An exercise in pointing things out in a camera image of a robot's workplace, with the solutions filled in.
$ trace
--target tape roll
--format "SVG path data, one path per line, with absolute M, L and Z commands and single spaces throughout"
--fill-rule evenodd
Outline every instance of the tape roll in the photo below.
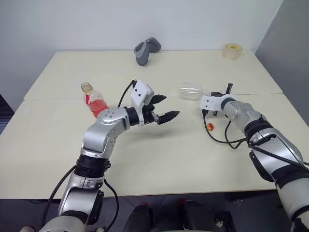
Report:
M 224 46 L 222 56 L 225 59 L 236 60 L 240 57 L 242 51 L 242 46 L 236 43 L 228 43 Z

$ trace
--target clear plastic bottle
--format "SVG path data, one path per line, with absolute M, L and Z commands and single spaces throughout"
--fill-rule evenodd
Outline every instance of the clear plastic bottle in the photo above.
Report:
M 102 110 L 108 109 L 102 94 L 94 90 L 91 84 L 84 82 L 81 84 L 81 88 L 84 92 L 84 102 L 93 113 L 94 117 L 97 117 Z

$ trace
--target dark floor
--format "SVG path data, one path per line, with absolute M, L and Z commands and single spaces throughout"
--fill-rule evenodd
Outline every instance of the dark floor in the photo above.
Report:
M 148 203 L 154 210 L 154 222 L 160 231 L 181 228 L 177 217 L 177 200 L 191 199 L 200 202 L 211 214 L 230 211 L 237 232 L 289 232 L 290 222 L 281 207 L 276 191 L 260 196 L 228 201 L 224 193 L 182 194 L 165 196 L 120 197 L 119 216 L 110 232 L 121 232 L 135 206 Z M 29 200 L 0 200 L 0 232 L 18 232 L 21 227 L 31 225 L 39 228 L 45 203 Z M 88 227 L 88 231 L 107 226 L 112 220 L 116 203 L 106 198 L 99 221 Z M 57 216 L 58 204 L 51 205 L 47 220 Z

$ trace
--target wire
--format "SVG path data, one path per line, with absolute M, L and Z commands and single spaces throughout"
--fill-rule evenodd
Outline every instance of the wire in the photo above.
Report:
M 70 169 L 68 170 L 68 172 L 61 178 L 61 180 L 59 181 L 59 183 L 57 184 L 57 186 L 55 187 L 54 191 L 52 192 L 52 194 L 50 195 L 47 203 L 46 203 L 46 206 L 44 208 L 44 211 L 43 211 L 43 214 L 42 214 L 42 218 L 41 218 L 41 228 L 45 225 L 45 222 L 46 222 L 46 216 L 47 216 L 47 212 L 48 212 L 48 209 L 49 209 L 49 206 L 50 204 L 52 203 L 53 201 L 53 198 L 56 194 L 56 192 L 58 191 L 58 189 L 60 188 L 61 184 L 63 183 L 63 181 L 70 175 L 71 172 L 73 172 L 73 170 L 75 169 L 75 165 Z
M 244 139 L 241 139 L 241 141 L 240 141 L 235 147 L 232 146 L 232 144 L 229 142 L 229 140 L 228 140 L 228 138 L 227 138 L 227 129 L 228 129 L 228 127 L 230 126 L 230 124 L 231 124 L 231 121 L 228 122 L 228 124 L 227 124 L 227 126 L 226 126 L 226 128 L 225 128 L 224 136 L 225 136 L 225 140 L 226 140 L 227 144 L 228 144 L 232 149 L 236 150 L 236 149 L 240 146 L 240 144 L 242 144 L 243 142 L 246 141 L 246 139 L 245 139 L 245 138 L 244 138 Z
M 131 81 L 130 84 L 126 87 L 124 93 L 122 94 L 122 96 L 121 96 L 121 98 L 120 98 L 120 101 L 119 101 L 119 103 L 118 103 L 117 108 L 120 107 L 120 105 L 121 105 L 121 103 L 122 103 L 122 100 L 123 100 L 123 98 L 124 98 L 126 92 L 129 90 L 129 88 L 131 87 L 132 84 L 133 84 L 133 81 Z
M 306 172 L 309 173 L 309 169 L 306 168 L 305 166 L 303 166 L 303 165 L 300 164 L 300 163 L 294 162 L 294 161 L 292 161 L 292 160 L 290 160 L 290 159 L 286 159 L 286 158 L 281 157 L 281 156 L 277 156 L 277 155 L 275 155 L 275 154 L 273 154 L 273 153 L 271 153 L 271 152 L 269 152 L 269 151 L 263 150 L 263 149 L 261 149 L 261 148 L 255 146 L 255 145 L 248 145 L 248 147 L 251 148 L 251 149 L 253 149 L 253 150 L 262 152 L 262 153 L 264 153 L 265 155 L 269 155 L 269 156 L 271 156 L 271 157 L 273 157 L 273 158 L 276 158 L 276 159 L 282 160 L 282 161 L 284 161 L 284 162 L 287 162 L 287 163 L 289 163 L 289 164 L 291 164 L 291 165 L 297 166 L 297 167 L 299 167 L 299 168 L 301 168 L 301 169 L 304 169 Z
M 246 141 L 245 138 L 243 138 L 243 139 L 238 139 L 238 140 L 231 141 L 231 142 L 220 141 L 220 140 L 215 139 L 215 138 L 210 134 L 210 132 L 209 132 L 209 130 L 208 130 L 208 128 L 207 128 L 206 119 L 205 119 L 205 118 L 206 118 L 206 116 L 203 116 L 204 127 L 205 127 L 206 132 L 207 132 L 207 134 L 209 135 L 209 137 L 212 138 L 214 141 L 216 141 L 216 142 L 218 142 L 218 143 L 221 143 L 221 144 L 229 144 L 229 143 L 230 143 L 230 144 L 234 144 L 234 143 L 239 143 L 239 142 L 244 142 L 244 141 Z
M 119 199 L 118 199 L 118 196 L 117 196 L 117 193 L 116 191 L 112 188 L 112 186 L 110 186 L 109 183 L 107 183 L 106 179 L 104 179 L 104 183 L 106 184 L 106 186 L 113 192 L 113 194 L 115 195 L 115 199 L 116 199 L 116 213 L 115 213 L 115 216 L 114 218 L 112 219 L 111 223 L 108 225 L 108 227 L 106 228 L 105 232 L 108 232 L 108 230 L 112 227 L 112 225 L 114 224 L 114 222 L 116 221 L 117 219 L 117 216 L 118 216 L 118 213 L 119 213 Z

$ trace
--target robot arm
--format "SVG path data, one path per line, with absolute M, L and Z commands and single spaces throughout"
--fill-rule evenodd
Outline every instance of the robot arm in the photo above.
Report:
M 224 112 L 245 134 L 254 166 L 263 179 L 275 183 L 289 219 L 300 218 L 309 228 L 309 174 L 300 151 L 264 115 L 232 94 L 203 96 L 201 108 Z
M 59 216 L 49 221 L 40 232 L 84 232 L 86 225 L 94 224 L 99 217 L 104 193 L 100 188 L 104 173 L 110 167 L 109 158 L 117 137 L 131 126 L 140 127 L 156 122 L 171 121 L 179 111 L 163 116 L 154 113 L 156 103 L 166 97 L 154 95 L 153 90 L 141 81 L 132 81 L 132 106 L 106 109 L 86 131 L 76 168 L 60 202 Z

